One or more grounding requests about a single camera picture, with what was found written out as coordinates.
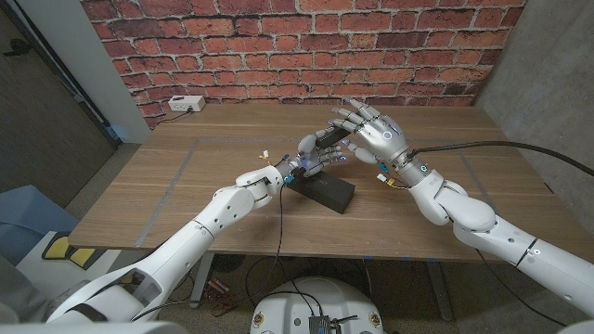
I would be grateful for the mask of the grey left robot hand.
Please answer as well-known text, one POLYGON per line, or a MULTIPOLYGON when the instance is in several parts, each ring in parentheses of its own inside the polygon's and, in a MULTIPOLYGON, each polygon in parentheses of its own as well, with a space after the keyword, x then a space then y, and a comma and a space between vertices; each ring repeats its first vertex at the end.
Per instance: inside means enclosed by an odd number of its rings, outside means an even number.
POLYGON ((316 143, 319 139, 329 136, 333 130, 336 130, 336 127, 318 130, 306 135, 299 143, 296 155, 286 161, 279 162, 275 167, 283 177, 300 168, 304 169, 303 177, 309 177, 332 163, 345 161, 346 157, 342 152, 342 148, 336 143, 325 148, 321 148, 316 143))

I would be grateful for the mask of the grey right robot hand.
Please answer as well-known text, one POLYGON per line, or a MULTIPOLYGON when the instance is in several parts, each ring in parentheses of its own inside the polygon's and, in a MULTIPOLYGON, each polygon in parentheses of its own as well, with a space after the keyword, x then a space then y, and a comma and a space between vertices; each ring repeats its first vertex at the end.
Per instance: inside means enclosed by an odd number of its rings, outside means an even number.
POLYGON ((352 141, 342 141, 358 159, 368 164, 392 165, 408 186, 415 186, 431 173, 418 158, 407 157, 409 147, 404 132, 391 117, 355 99, 347 101, 356 111, 335 110, 340 118, 330 123, 349 131, 363 144, 359 147, 352 141))

